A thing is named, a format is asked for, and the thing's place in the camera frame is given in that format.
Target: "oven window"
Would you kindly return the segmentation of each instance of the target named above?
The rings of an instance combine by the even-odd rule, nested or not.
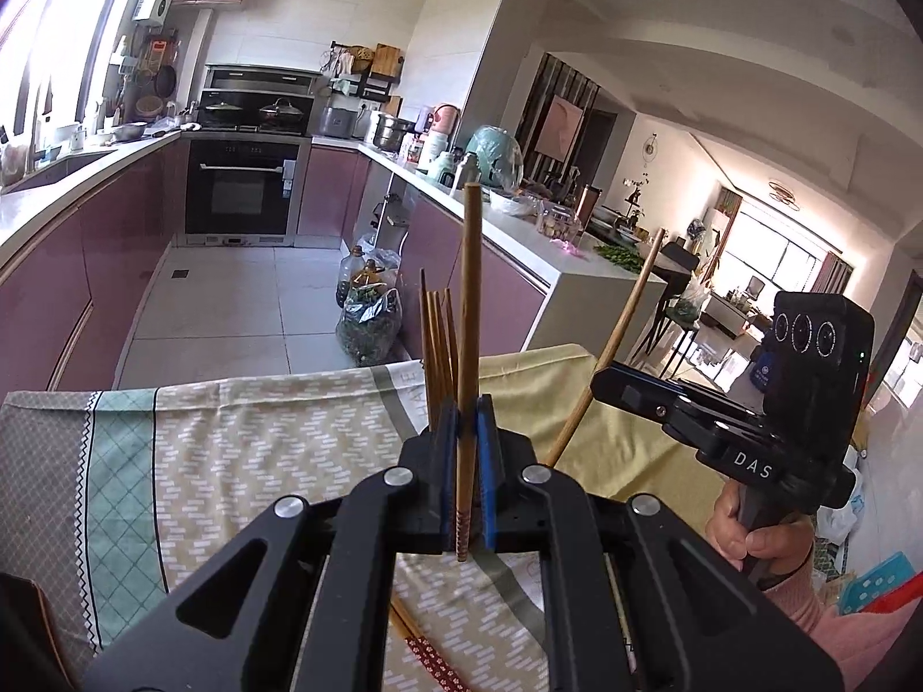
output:
[[[211,212],[218,216],[259,216],[266,177],[255,171],[217,171],[211,188]]]

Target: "cabinet handle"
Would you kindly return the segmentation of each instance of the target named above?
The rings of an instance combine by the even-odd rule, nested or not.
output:
[[[283,168],[281,166],[268,168],[259,166],[207,166],[205,164],[200,164],[198,167],[202,171],[265,171],[267,174],[283,173]]]

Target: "oven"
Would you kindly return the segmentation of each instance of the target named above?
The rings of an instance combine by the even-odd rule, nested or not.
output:
[[[186,242],[282,242],[298,149],[284,142],[193,140],[186,179]]]

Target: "ceiling lamp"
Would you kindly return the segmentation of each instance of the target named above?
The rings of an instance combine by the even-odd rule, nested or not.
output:
[[[769,189],[772,190],[769,193],[769,196],[775,202],[781,202],[782,205],[785,205],[792,210],[801,210],[801,207],[797,202],[795,202],[795,196],[792,194],[792,191],[784,186],[782,182],[777,182],[775,179],[770,179]]]

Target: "yellow cloth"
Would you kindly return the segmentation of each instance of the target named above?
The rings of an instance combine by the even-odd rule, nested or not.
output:
[[[530,437],[541,460],[595,364],[575,345],[484,357],[481,392],[493,397],[497,424]],[[722,486],[717,473],[695,460],[695,450],[668,437],[658,424],[596,401],[557,467],[602,497],[655,494],[700,533]]]

